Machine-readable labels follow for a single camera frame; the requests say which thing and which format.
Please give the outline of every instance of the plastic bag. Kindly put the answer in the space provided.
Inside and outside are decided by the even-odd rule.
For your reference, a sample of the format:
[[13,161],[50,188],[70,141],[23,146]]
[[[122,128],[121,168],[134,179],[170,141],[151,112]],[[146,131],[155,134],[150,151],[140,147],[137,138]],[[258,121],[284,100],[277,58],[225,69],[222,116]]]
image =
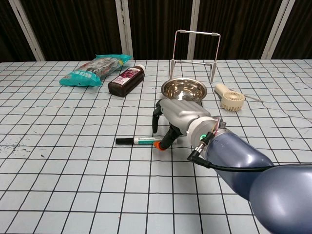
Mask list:
[[101,86],[101,78],[111,74],[131,58],[130,55],[97,55],[96,58],[64,76],[67,86]]

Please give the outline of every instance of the bottle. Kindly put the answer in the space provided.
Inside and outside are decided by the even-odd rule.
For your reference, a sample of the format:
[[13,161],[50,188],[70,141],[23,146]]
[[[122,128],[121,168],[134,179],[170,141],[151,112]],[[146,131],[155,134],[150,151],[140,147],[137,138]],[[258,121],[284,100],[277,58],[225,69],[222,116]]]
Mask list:
[[124,97],[143,81],[144,75],[145,67],[143,65],[131,67],[109,82],[108,90],[113,95]]

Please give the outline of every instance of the grid mat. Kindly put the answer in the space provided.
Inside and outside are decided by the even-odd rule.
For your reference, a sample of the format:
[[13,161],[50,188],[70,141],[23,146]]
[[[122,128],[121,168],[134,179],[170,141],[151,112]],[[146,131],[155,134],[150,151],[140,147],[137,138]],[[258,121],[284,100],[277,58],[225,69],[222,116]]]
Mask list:
[[[114,145],[152,135],[168,60],[130,61],[102,87],[59,85],[84,63],[0,64],[0,233],[268,233],[214,170],[187,162],[185,137],[165,152]],[[136,64],[144,81],[126,98],[109,94],[108,82]],[[201,65],[174,75],[202,81],[203,107],[275,164],[312,162],[312,60],[220,60],[212,85]],[[265,102],[220,109],[218,82]],[[161,117],[157,134],[167,130]]]

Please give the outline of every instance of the dark brown curtain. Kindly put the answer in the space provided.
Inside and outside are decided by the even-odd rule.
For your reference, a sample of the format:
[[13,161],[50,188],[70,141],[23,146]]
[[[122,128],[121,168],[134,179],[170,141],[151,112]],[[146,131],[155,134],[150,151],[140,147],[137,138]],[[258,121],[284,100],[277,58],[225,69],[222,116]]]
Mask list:
[[[190,29],[192,0],[128,0],[135,59],[171,59],[175,31]],[[175,58],[186,59],[189,36],[178,34]]]
[[46,60],[121,54],[115,0],[21,0]]
[[295,1],[273,59],[312,59],[312,1]]
[[[202,0],[198,31],[221,34],[218,59],[260,59],[282,0]],[[194,59],[214,59],[216,38],[196,37]]]
[[0,0],[0,62],[35,61],[8,0]]

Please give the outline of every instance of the bottle cap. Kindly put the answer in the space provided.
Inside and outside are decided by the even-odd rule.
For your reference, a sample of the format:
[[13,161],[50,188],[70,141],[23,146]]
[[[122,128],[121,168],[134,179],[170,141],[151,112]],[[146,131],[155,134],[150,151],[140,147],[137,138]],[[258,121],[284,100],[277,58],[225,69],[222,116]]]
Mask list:
[[116,138],[116,145],[133,145],[133,138]]
[[145,74],[145,67],[143,65],[139,64],[139,65],[136,65],[136,66],[139,66],[140,68],[142,68],[143,69],[143,73]]

